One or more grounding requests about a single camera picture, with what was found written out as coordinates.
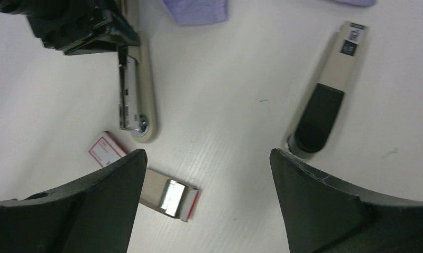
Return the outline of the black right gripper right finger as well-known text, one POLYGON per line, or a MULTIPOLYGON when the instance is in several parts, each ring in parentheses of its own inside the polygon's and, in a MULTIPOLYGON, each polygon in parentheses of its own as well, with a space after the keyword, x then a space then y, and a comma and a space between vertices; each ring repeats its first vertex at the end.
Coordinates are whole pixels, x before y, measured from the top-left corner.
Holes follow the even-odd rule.
POLYGON ((281 149, 270 166, 291 252, 423 252, 423 201, 359 187, 281 149))

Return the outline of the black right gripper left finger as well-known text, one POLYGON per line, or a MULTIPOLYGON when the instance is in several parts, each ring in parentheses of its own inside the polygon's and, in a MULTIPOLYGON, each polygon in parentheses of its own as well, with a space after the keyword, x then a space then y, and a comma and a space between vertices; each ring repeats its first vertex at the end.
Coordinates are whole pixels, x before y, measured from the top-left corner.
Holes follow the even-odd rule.
POLYGON ((127 252, 146 168, 137 149, 62 186, 0 201, 0 252, 127 252))

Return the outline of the red white staple box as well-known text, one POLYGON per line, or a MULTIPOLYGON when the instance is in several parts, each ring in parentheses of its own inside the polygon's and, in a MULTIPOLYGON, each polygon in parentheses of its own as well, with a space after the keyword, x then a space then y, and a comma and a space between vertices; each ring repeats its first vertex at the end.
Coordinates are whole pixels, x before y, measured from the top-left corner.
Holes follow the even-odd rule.
MULTIPOLYGON (((130 150, 119 142, 111 132, 103 131, 96 136, 88 146, 87 153, 93 161, 103 168, 125 157, 130 153, 130 150)), ((168 216, 160 208, 160 201, 166 182, 169 179, 180 182, 186 186, 176 216, 171 218, 188 222, 193 215, 200 195, 200 190, 189 183, 180 181, 167 174, 147 168, 141 191, 140 203, 158 213, 168 216)))

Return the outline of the beige black stapler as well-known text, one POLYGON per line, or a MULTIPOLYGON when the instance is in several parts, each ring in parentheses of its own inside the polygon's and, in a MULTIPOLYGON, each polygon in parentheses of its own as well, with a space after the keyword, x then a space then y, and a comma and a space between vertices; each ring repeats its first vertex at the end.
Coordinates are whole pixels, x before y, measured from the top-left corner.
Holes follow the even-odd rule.
MULTIPOLYGON (((119 50, 120 128, 140 143, 151 142, 158 129, 149 40, 136 28, 140 46, 119 50)), ((285 141, 289 152, 311 159, 327 144, 337 121, 347 86, 363 54, 370 27, 345 21, 335 32, 316 69, 316 80, 302 98, 296 121, 285 141)))

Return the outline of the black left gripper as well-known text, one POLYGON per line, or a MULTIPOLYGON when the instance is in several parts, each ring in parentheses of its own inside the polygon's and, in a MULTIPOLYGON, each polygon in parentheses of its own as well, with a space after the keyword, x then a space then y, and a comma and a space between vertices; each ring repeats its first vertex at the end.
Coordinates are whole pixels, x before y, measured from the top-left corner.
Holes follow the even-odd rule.
POLYGON ((65 55, 116 52, 141 39, 114 1, 0 1, 0 13, 26 16, 45 48, 65 55))

